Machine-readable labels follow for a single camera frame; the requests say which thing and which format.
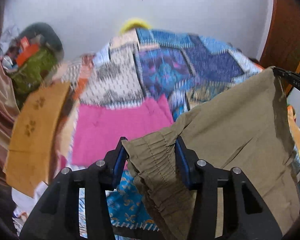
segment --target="folded pink garment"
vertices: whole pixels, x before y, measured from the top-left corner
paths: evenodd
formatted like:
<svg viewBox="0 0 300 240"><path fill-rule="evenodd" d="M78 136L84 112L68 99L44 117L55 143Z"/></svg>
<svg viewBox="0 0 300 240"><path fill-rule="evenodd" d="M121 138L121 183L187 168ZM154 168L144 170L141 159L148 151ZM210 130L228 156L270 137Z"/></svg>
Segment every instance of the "folded pink garment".
<svg viewBox="0 0 300 240"><path fill-rule="evenodd" d="M72 164L89 166L115 149L121 136L128 140L168 127L173 123L168 101L146 98L139 107L106 109L81 105L74 135Z"/></svg>

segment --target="brown door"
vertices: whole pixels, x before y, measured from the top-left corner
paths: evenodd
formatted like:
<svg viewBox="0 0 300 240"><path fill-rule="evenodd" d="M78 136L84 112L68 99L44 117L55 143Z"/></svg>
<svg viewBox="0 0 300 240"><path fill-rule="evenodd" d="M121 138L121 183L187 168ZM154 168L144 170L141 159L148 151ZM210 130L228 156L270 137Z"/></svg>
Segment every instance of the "brown door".
<svg viewBox="0 0 300 240"><path fill-rule="evenodd" d="M300 73L300 6L295 0L274 0L269 35L260 65ZM285 82L284 87L288 93L290 86Z"/></svg>

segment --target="yellow cloth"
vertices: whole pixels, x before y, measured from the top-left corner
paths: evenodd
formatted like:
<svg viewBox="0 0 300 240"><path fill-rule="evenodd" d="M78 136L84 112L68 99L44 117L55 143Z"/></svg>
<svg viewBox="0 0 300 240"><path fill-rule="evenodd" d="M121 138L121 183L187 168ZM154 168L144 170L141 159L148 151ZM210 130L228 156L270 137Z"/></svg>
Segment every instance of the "yellow cloth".
<svg viewBox="0 0 300 240"><path fill-rule="evenodd" d="M38 183L53 178L55 156L51 150L69 88L69 82L56 83L30 94L13 127L6 181L30 197Z"/></svg>

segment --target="blue fabric patch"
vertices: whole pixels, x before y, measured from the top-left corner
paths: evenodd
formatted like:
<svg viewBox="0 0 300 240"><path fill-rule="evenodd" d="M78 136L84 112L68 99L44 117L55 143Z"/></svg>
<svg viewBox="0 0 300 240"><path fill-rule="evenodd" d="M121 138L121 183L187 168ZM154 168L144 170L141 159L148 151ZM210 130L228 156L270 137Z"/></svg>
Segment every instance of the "blue fabric patch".
<svg viewBox="0 0 300 240"><path fill-rule="evenodd" d="M165 94L168 98L175 85L190 78L191 70L178 49L141 51L136 55L141 82L155 99Z"/></svg>
<svg viewBox="0 0 300 240"><path fill-rule="evenodd" d="M130 173L124 171L117 191L111 192L107 197L111 223L130 229L157 230L158 227L148 215L133 180Z"/></svg>
<svg viewBox="0 0 300 240"><path fill-rule="evenodd" d="M141 44L158 43L161 46L176 49L189 48L194 45L187 33L171 33L167 31L147 29L136 30Z"/></svg>
<svg viewBox="0 0 300 240"><path fill-rule="evenodd" d="M204 44L204 46L213 54L216 54L218 52L221 52L225 49L233 49L229 44L215 40L214 38L210 37L199 37L201 42Z"/></svg>
<svg viewBox="0 0 300 240"><path fill-rule="evenodd" d="M228 52L211 54L198 36L191 35L191 39L195 46L184 51L198 76L211 81L231 82L233 77L243 74L243 70Z"/></svg>

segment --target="metal screw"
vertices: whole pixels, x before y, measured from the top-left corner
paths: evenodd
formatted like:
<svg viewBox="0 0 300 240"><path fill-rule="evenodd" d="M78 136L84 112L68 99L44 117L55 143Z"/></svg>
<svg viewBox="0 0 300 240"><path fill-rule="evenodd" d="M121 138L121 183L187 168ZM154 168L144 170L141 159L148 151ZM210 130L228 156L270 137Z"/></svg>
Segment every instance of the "metal screw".
<svg viewBox="0 0 300 240"><path fill-rule="evenodd" d="M102 167L102 166L105 165L105 164L106 164L106 162L105 162L104 160L98 160L98 161L96 162L96 165L99 166L99 167Z"/></svg>
<svg viewBox="0 0 300 240"><path fill-rule="evenodd" d="M198 161L197 161L197 164L198 164L199 166L203 167L203 166L207 165L207 162L204 161L204 160L198 160Z"/></svg>
<svg viewBox="0 0 300 240"><path fill-rule="evenodd" d="M65 167L61 170L62 174L67 174L70 171L70 169L68 167Z"/></svg>
<svg viewBox="0 0 300 240"><path fill-rule="evenodd" d="M233 172L234 172L235 174L240 174L240 173L241 173L241 169L238 168L238 167L234 167L232 170L233 170Z"/></svg>

